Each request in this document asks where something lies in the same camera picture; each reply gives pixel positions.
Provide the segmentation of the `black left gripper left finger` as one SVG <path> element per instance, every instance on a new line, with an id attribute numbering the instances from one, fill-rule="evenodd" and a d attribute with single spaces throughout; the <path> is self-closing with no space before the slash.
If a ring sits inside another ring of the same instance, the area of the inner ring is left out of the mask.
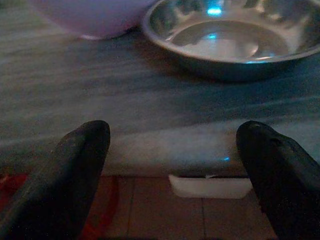
<path id="1" fill-rule="evenodd" d="M 85 226 L 110 146 L 103 120 L 65 135 L 0 213 L 3 240 L 75 240 Z"/>

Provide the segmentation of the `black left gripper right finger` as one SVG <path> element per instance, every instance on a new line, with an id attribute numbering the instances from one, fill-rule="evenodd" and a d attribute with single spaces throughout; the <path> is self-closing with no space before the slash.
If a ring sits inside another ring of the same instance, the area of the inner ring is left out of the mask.
<path id="1" fill-rule="evenodd" d="M 320 165 L 294 139 L 258 121 L 236 132 L 236 147 L 279 240 L 320 238 Z"/>

